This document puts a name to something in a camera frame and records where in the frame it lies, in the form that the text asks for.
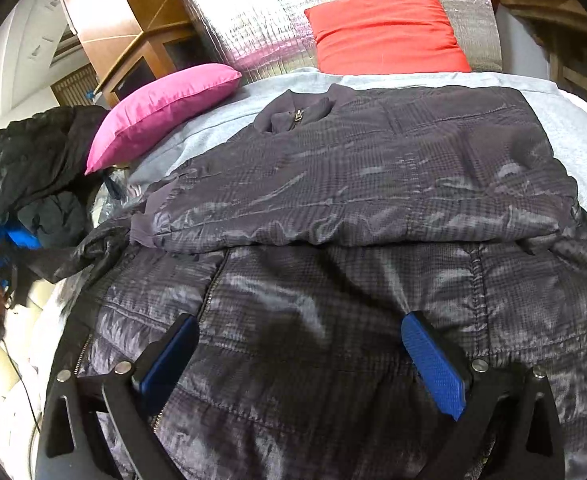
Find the red pillow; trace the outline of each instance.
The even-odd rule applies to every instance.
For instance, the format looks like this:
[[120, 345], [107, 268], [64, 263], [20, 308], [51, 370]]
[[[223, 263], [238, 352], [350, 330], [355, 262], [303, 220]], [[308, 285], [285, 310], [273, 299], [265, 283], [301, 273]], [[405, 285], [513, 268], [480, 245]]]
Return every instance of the red pillow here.
[[438, 0], [336, 0], [304, 13], [321, 72], [471, 72]]

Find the pink pillow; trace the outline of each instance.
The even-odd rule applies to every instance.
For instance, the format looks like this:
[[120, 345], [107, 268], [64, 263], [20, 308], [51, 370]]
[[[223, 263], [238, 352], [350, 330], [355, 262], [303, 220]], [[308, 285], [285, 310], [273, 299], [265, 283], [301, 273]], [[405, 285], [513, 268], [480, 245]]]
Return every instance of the pink pillow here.
[[100, 125], [85, 174], [129, 162], [189, 118], [234, 93], [240, 72], [218, 63], [166, 75], [120, 101]]

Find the bed sheet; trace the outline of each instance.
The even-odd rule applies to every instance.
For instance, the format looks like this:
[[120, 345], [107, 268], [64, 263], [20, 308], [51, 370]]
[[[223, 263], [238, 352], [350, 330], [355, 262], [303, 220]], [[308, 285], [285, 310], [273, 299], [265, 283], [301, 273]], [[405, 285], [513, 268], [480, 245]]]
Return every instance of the bed sheet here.
[[333, 83], [358, 90], [368, 88], [507, 86], [520, 90], [547, 132], [555, 156], [578, 183], [587, 211], [587, 103], [560, 91], [555, 83], [494, 72], [337, 76], [314, 68], [274, 76], [240, 88], [218, 108], [175, 128], [132, 172], [129, 183], [145, 188], [176, 170], [185, 161], [226, 142], [250, 124], [262, 108], [288, 89], [325, 92]]

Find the plaid pattern fabric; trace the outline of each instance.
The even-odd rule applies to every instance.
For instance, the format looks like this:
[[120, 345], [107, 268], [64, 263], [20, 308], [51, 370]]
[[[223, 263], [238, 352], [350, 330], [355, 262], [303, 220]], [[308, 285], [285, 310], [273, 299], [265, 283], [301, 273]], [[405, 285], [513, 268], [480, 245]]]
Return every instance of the plaid pattern fabric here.
[[[453, 423], [400, 342], [422, 310], [470, 358], [548, 370], [567, 478], [586, 478], [587, 214], [525, 99], [363, 91], [289, 132], [248, 128], [137, 209], [155, 247], [84, 289], [82, 373], [190, 312], [200, 345], [157, 432], [186, 478], [414, 478]], [[77, 256], [126, 236], [106, 222]]]

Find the bed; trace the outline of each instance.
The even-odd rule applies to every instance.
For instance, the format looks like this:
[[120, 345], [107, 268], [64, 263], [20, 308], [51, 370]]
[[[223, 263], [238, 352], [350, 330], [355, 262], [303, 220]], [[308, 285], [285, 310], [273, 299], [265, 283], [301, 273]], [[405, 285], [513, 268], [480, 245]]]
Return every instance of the bed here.
[[[326, 91], [332, 83], [354, 89], [448, 85], [471, 88], [507, 86], [518, 89], [542, 123], [555, 150], [555, 156], [577, 180], [579, 199], [587, 210], [587, 104], [571, 94], [559, 91], [554, 83], [498, 73], [333, 76], [319, 73], [312, 68], [299, 69], [240, 88], [234, 97], [219, 107], [175, 128], [171, 135], [132, 168], [126, 183], [131, 200], [135, 200], [150, 184], [171, 174], [189, 158], [227, 141], [242, 127], [251, 123], [266, 104], [287, 89], [319, 93]], [[94, 213], [96, 219], [100, 218], [98, 210]], [[52, 363], [59, 338], [86, 276], [87, 271], [83, 271], [58, 283], [49, 302], [43, 307], [43, 315], [34, 327], [35, 336], [29, 354], [31, 370], [24, 375], [30, 378], [27, 386], [38, 416], [47, 385], [58, 372], [52, 369]], [[11, 402], [24, 407], [24, 394], [18, 391], [20, 384], [14, 388], [16, 392], [11, 398], [16, 397], [17, 400]], [[9, 463], [9, 457], [16, 456], [17, 453], [21, 456], [33, 456], [33, 451], [29, 451], [29, 444], [36, 446], [38, 441], [33, 423], [26, 415], [29, 412], [17, 408], [8, 411], [15, 415], [5, 416], [0, 428], [0, 438], [3, 439], [0, 442], [0, 457], [6, 464]], [[11, 437], [12, 426], [21, 427], [20, 436], [14, 430], [14, 437]], [[29, 478], [28, 468], [29, 466], [15, 472], [14, 477]]]
[[[185, 0], [214, 60], [247, 81], [316, 66], [304, 9], [331, 0]], [[440, 0], [475, 71], [500, 72], [500, 42], [490, 0]]]

